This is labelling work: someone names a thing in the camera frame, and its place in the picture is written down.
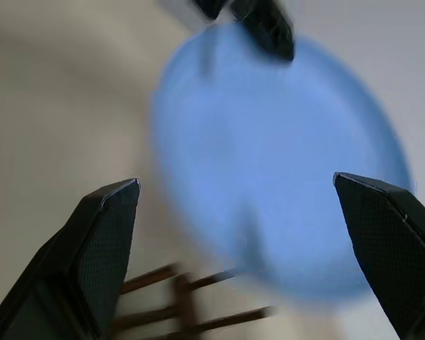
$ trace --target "beige floor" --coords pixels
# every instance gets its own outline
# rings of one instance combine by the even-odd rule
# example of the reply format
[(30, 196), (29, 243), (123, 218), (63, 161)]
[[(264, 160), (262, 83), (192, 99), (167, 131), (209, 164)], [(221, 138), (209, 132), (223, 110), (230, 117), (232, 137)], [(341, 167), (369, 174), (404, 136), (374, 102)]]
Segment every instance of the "beige floor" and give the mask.
[[(215, 270), (177, 230), (146, 142), (157, 76), (187, 36), (153, 1), (0, 0), (0, 302), (83, 195), (133, 176), (143, 189), (129, 276), (175, 260), (197, 276)], [(237, 287), (205, 289), (198, 296), (208, 306), (202, 316), (273, 301)], [(133, 294), (118, 314), (163, 305), (160, 289)], [(313, 324), (322, 325), (320, 333), (311, 334)], [(275, 317), (206, 339), (338, 339), (328, 336), (333, 328), (321, 315), (304, 318), (280, 308)]]

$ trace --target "black object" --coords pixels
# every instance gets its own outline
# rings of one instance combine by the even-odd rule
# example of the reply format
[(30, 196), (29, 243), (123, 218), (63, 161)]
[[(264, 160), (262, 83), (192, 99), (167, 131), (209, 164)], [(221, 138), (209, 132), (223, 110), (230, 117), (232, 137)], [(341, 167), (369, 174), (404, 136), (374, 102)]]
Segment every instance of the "black object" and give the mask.
[(130, 253), (137, 179), (84, 197), (0, 304), (0, 340), (107, 336)]
[(382, 181), (337, 173), (354, 254), (401, 339), (425, 340), (425, 207)]
[[(208, 19), (215, 20), (227, 1), (194, 0), (194, 3)], [(293, 25), (275, 0), (234, 0), (230, 10), (265, 51), (289, 62), (294, 59)]]

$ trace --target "blue plate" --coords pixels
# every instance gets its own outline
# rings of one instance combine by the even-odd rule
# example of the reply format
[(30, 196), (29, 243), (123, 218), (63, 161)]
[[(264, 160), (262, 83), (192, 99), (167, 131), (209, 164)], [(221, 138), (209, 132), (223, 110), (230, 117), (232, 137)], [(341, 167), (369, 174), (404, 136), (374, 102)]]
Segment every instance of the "blue plate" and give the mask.
[(369, 91), (298, 38), (292, 64), (260, 52), (238, 24), (186, 42), (154, 96), (154, 147), (188, 231), (292, 298), (367, 291), (335, 171), (411, 189), (402, 148)]

